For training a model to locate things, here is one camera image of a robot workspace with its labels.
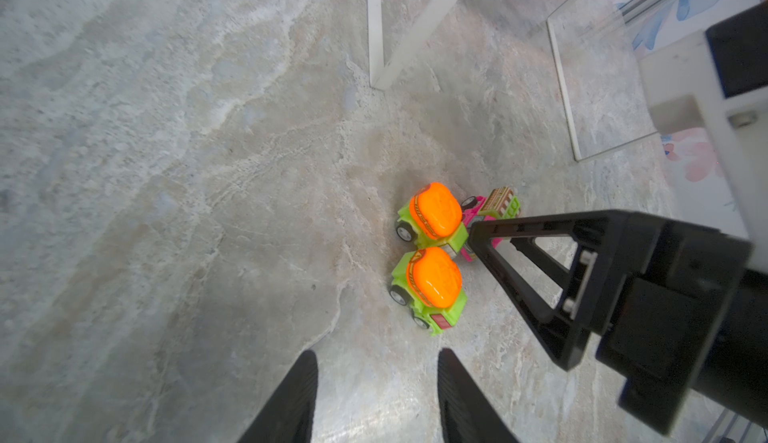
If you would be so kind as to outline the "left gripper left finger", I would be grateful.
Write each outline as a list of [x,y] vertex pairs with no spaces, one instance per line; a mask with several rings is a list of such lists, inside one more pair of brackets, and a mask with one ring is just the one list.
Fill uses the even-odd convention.
[[315,353],[302,352],[237,442],[310,442],[318,377]]

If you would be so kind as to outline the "green orange toy truck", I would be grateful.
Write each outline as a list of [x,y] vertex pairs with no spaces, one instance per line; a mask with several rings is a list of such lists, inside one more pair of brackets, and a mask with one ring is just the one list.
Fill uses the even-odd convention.
[[432,336],[455,327],[467,303],[457,264],[441,249],[403,255],[391,272],[390,297],[410,309],[414,322]]
[[439,248],[451,259],[460,254],[468,239],[458,201],[439,182],[423,187],[398,211],[395,232],[419,250]]

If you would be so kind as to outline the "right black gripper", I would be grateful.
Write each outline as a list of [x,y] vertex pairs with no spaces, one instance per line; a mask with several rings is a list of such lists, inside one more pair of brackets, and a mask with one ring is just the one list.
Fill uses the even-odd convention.
[[626,378],[618,404],[656,432],[690,391],[766,425],[767,276],[750,242],[605,210],[479,222],[468,243],[559,368],[606,332],[596,357]]

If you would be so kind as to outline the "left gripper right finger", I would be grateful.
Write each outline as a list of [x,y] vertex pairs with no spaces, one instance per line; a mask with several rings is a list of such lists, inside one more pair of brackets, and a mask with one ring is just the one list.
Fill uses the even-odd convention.
[[438,356],[437,393],[444,442],[519,442],[449,348]]

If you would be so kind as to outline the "pink truck green top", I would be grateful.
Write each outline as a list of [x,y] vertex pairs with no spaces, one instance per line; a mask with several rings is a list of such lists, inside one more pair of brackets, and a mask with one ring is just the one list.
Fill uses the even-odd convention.
[[462,226],[469,232],[478,222],[510,220],[519,216],[520,202],[508,186],[495,188],[489,196],[470,196],[460,203]]

